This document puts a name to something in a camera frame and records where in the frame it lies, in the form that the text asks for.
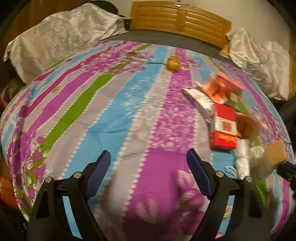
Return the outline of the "tan sponge block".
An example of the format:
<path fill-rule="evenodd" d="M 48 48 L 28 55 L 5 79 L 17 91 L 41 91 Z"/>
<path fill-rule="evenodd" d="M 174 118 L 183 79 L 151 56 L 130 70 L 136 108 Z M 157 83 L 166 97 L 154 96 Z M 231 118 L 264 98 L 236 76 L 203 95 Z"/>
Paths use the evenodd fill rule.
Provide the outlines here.
<path fill-rule="evenodd" d="M 287 161 L 287 151 L 282 140 L 277 140 L 266 146 L 264 149 L 264 158 L 268 168 L 275 170 L 279 165 Z"/>

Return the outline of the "red white cigarette box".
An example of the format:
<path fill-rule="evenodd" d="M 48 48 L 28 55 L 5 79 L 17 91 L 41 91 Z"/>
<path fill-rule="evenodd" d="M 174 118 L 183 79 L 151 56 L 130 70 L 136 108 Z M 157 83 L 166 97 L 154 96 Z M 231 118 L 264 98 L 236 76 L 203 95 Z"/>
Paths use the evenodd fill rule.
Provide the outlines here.
<path fill-rule="evenodd" d="M 231 151 L 237 148 L 237 125 L 235 110 L 214 103 L 210 113 L 210 148 Z"/>

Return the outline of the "white foil wrapper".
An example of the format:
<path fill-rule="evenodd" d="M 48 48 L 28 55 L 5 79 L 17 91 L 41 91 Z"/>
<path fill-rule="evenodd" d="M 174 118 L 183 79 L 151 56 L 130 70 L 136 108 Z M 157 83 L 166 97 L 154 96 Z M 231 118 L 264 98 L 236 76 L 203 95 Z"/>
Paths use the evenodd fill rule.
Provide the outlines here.
<path fill-rule="evenodd" d="M 203 115 L 204 119 L 210 119 L 210 113 L 214 102 L 206 94 L 196 88 L 183 88 L 182 93 Z"/>

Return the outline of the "pink rectangular box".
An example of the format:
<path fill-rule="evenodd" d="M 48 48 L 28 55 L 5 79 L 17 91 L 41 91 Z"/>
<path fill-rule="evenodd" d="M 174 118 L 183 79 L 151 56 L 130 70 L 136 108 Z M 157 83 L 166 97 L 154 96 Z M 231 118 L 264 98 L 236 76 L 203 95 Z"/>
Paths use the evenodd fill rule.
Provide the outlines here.
<path fill-rule="evenodd" d="M 244 90 L 244 85 L 242 83 L 238 82 L 237 80 L 233 79 L 223 72 L 218 72 L 216 75 L 216 79 L 223 82 L 224 85 L 226 85 L 231 92 L 234 92 L 237 95 L 240 95 L 241 92 L 243 92 Z"/>

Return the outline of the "right white satin cover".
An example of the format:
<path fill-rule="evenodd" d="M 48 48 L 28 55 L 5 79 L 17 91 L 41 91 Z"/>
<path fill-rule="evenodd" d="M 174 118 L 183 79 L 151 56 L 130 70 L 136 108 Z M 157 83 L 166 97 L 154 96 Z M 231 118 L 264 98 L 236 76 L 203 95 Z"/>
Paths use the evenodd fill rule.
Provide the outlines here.
<path fill-rule="evenodd" d="M 290 55 L 276 41 L 258 44 L 241 28 L 227 33 L 232 62 L 244 70 L 260 89 L 273 99 L 288 100 L 290 84 Z"/>

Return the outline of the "white satin cover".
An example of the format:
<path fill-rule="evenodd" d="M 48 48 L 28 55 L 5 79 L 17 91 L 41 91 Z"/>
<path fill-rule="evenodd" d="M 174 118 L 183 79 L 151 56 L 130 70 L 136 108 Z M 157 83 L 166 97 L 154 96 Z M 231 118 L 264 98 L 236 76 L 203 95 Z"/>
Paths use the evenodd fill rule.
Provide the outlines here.
<path fill-rule="evenodd" d="M 290 84 L 290 55 L 276 41 L 258 44 L 241 28 L 227 33 L 232 62 L 244 70 L 260 89 L 273 99 L 288 100 Z"/>
<path fill-rule="evenodd" d="M 10 41 L 4 61 L 30 83 L 56 62 L 108 37 L 125 33 L 124 19 L 93 3 L 54 13 Z"/>

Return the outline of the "crumpled red white wrapper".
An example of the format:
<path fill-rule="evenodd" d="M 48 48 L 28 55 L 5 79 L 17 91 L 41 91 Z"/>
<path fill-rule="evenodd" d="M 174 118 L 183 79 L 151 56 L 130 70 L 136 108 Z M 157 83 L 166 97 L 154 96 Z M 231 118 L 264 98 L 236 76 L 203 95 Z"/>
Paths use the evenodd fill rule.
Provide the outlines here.
<path fill-rule="evenodd" d="M 223 92 L 223 88 L 213 76 L 210 76 L 203 84 L 197 83 L 197 86 L 213 102 L 225 104 L 228 101 L 226 94 Z"/>

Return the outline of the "floral striped bedspread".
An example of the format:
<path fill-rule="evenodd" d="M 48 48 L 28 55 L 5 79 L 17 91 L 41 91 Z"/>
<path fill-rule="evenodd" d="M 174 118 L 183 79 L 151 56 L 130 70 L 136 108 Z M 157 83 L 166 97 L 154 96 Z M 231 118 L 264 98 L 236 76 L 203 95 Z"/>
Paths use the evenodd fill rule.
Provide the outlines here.
<path fill-rule="evenodd" d="M 180 56 L 178 72 L 166 69 Z M 189 240 L 208 206 L 189 170 L 196 150 L 217 170 L 234 152 L 209 146 L 208 126 L 182 89 L 223 72 L 244 85 L 239 110 L 262 124 L 254 145 L 283 140 L 287 129 L 266 95 L 240 69 L 190 50 L 103 41 L 35 78 L 1 116 L 1 147 L 25 219 L 48 176 L 68 178 L 107 150 L 111 165 L 89 206 L 109 240 Z"/>

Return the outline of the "small golden ornament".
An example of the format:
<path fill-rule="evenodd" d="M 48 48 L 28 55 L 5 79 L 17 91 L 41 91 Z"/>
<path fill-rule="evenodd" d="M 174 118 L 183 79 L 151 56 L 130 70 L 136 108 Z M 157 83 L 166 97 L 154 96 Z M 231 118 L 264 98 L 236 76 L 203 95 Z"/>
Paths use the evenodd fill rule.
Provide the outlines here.
<path fill-rule="evenodd" d="M 180 56 L 171 56 L 168 57 L 166 62 L 166 69 L 171 72 L 178 72 L 181 68 L 181 57 Z"/>

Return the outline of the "left white satin cover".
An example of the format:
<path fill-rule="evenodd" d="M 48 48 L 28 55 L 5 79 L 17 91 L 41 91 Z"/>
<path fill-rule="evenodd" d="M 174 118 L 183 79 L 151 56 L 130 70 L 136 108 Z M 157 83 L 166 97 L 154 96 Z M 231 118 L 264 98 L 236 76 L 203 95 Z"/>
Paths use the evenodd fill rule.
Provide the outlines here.
<path fill-rule="evenodd" d="M 93 3 L 54 13 L 10 41 L 4 61 L 30 83 L 56 62 L 108 37 L 125 33 L 124 19 Z"/>

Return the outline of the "wooden headboard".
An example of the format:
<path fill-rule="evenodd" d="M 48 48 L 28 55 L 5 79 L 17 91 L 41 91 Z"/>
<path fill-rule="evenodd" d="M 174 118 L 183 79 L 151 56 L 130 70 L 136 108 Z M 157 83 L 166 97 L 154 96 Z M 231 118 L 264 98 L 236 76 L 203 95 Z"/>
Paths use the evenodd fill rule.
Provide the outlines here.
<path fill-rule="evenodd" d="M 131 30 L 153 30 L 198 39 L 223 48 L 231 22 L 209 11 L 168 1 L 134 1 Z"/>

